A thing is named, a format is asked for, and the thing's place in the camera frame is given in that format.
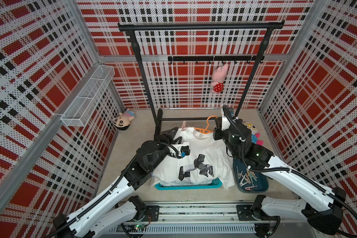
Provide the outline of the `orange plastic hanger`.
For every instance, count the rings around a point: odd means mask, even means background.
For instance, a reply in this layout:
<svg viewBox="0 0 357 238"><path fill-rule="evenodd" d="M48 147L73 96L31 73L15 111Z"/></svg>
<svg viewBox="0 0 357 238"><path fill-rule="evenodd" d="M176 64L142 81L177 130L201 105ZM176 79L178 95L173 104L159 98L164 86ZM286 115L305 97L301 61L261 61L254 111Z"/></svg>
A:
<svg viewBox="0 0 357 238"><path fill-rule="evenodd" d="M206 119L206 127L205 128L194 128L195 131L199 132L199 133L202 133L202 134L210 134L213 132L213 130L211 130L209 127L210 127L210 123L209 121L210 120L215 120L215 119L218 119L217 116L215 115L212 115L210 117L208 117Z"/></svg>

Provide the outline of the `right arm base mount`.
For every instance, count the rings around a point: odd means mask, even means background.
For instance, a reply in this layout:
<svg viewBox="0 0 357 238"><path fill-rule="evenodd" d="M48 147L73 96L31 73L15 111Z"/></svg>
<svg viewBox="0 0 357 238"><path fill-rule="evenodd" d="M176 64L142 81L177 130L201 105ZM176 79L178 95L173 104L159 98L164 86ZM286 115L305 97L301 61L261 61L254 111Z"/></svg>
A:
<svg viewBox="0 0 357 238"><path fill-rule="evenodd" d="M256 208L252 204L237 205L237 215L239 221L278 221L279 216L269 216L261 208Z"/></svg>

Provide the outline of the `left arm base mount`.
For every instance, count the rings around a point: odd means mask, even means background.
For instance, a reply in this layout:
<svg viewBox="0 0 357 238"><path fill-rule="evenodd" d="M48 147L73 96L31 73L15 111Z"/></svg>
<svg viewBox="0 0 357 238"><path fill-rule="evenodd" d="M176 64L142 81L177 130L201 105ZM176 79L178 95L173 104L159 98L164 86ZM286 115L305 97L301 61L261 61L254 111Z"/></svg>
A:
<svg viewBox="0 0 357 238"><path fill-rule="evenodd" d="M137 212L136 216L129 222L157 222L159 218L160 206L147 205L141 213Z"/></svg>

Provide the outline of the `white printed t-shirt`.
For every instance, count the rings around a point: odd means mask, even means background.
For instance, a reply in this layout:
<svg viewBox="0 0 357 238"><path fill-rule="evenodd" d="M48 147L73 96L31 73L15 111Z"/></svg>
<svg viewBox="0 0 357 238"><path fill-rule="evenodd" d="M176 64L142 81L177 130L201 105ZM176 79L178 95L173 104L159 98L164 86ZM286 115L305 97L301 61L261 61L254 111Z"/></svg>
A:
<svg viewBox="0 0 357 238"><path fill-rule="evenodd" d="M213 133L202 134L193 127L185 131L178 129L175 139L182 137L182 143L190 146L190 155L177 159L167 156L153 171L151 186L193 186L210 184L214 179L228 189L236 184L232 163L222 140L214 140Z"/></svg>

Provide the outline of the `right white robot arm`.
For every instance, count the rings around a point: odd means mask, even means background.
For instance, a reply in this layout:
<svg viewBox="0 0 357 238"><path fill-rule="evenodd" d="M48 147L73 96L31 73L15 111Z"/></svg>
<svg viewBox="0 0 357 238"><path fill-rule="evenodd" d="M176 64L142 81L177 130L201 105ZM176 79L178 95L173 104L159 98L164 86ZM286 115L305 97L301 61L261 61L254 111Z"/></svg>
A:
<svg viewBox="0 0 357 238"><path fill-rule="evenodd" d="M267 176L299 196L297 200L275 200L259 195L250 208L251 216L257 220L280 220L282 217L303 220L324 234L357 238L357 234L340 230L344 211L357 221L357 212L346 203L346 192L342 188L330 188L314 181L264 146L253 143L251 130L232 111L223 105L222 119L214 130L216 140L225 143L231 156L239 160L247 172Z"/></svg>

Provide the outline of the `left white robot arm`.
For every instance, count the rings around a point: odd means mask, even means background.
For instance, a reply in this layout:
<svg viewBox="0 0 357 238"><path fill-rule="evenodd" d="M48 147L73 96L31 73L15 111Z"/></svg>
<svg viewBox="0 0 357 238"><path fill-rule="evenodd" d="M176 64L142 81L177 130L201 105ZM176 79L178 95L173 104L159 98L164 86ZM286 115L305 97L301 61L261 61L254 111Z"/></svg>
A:
<svg viewBox="0 0 357 238"><path fill-rule="evenodd" d="M49 238L99 238L124 222L141 220L146 205L133 193L148 181L152 172L166 157L182 158L181 137L173 128L144 142L121 174L99 195L70 213L59 214L53 224L55 231Z"/></svg>

